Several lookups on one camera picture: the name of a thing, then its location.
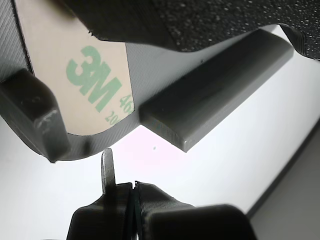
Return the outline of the black printed gripper finger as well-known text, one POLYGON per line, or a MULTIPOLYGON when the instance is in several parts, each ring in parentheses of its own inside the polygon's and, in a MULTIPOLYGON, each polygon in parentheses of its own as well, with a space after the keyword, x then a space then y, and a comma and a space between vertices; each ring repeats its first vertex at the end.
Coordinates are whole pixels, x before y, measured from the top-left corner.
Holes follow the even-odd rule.
POLYGON ((101 41, 196 52, 279 25, 299 54, 320 58, 317 0, 64 0, 62 5, 101 41))

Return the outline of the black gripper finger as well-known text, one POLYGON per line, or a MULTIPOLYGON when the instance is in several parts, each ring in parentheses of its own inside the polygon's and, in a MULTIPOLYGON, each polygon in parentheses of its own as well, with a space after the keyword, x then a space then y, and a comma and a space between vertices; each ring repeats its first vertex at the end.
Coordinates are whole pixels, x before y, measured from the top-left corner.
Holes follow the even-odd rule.
POLYGON ((137 181, 133 189, 140 240, 255 240, 247 216, 229 204, 195 207, 154 184, 137 181))

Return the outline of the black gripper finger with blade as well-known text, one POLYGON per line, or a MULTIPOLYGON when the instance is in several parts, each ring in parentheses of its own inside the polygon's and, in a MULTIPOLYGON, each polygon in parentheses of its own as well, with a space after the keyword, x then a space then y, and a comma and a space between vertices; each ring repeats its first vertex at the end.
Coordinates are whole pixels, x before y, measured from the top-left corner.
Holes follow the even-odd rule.
POLYGON ((102 196, 72 215, 68 240, 135 240, 133 184, 116 184, 113 152, 101 156, 102 196))

